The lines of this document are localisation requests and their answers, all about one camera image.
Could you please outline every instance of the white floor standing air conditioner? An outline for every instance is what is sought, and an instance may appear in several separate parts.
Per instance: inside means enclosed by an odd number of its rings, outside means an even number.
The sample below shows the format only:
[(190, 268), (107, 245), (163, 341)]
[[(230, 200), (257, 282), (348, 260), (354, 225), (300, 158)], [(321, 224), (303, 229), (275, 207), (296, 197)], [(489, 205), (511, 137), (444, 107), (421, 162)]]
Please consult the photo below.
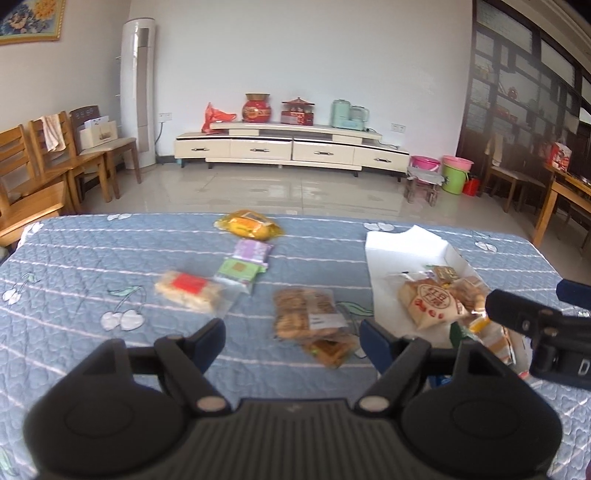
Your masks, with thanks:
[[(129, 20), (121, 42), (121, 123), (124, 137), (135, 137), (139, 166), (156, 163), (154, 145), (154, 40), (153, 18)], [(131, 160), (125, 167), (132, 169)]]

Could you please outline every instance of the gold picture frame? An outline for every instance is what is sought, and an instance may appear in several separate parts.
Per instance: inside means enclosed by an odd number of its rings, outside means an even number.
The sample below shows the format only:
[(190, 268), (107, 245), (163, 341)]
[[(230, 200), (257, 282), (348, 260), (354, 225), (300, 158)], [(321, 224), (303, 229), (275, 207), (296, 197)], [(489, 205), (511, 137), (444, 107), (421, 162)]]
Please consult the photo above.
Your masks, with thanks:
[(59, 40), (65, 8), (66, 0), (20, 0), (0, 18), (0, 46)]

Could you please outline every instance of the white tv stand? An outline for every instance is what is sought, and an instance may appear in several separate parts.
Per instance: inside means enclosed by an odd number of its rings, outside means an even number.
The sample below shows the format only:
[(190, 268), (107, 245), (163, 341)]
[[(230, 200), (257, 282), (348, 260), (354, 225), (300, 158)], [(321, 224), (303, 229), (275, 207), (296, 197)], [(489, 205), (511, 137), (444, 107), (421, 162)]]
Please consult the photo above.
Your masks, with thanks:
[(212, 124), (220, 133), (186, 133), (174, 142), (174, 157), (204, 158), (213, 163), (262, 163), (353, 170), (364, 167), (406, 173), (409, 153), (381, 144), (382, 135), (327, 125), (284, 125), (224, 122)]

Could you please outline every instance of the red vase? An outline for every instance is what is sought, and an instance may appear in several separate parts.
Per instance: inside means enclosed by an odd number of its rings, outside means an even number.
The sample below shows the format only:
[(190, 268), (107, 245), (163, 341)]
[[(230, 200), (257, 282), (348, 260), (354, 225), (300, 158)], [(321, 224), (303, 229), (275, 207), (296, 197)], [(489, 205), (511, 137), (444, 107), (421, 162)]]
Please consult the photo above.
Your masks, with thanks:
[(271, 119), (271, 105), (268, 93), (247, 93), (248, 101), (242, 107), (245, 122), (264, 124)]

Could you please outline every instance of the green bucket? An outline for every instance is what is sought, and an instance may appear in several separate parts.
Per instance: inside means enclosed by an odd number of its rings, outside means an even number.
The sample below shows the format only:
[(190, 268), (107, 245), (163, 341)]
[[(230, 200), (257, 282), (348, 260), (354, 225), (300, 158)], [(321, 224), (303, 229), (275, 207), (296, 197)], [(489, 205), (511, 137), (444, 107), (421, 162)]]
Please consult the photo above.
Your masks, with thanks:
[(464, 184), (468, 178), (468, 173), (463, 170), (459, 170), (458, 168), (444, 165), (443, 176), (447, 178), (447, 182), (445, 182), (441, 188), (448, 193), (453, 193), (454, 195), (461, 194)]

